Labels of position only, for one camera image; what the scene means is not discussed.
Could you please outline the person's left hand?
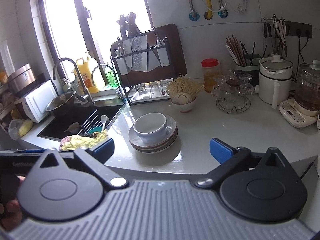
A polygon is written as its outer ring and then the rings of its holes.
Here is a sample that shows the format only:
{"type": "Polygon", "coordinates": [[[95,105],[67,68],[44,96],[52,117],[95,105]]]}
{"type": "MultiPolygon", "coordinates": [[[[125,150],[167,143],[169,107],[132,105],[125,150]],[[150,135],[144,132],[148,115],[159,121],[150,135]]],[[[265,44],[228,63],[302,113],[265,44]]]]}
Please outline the person's left hand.
{"type": "Polygon", "coordinates": [[[7,215],[1,219],[1,226],[5,231],[12,231],[21,224],[23,218],[17,199],[7,201],[5,205],[1,203],[1,215],[5,212],[7,215]]]}

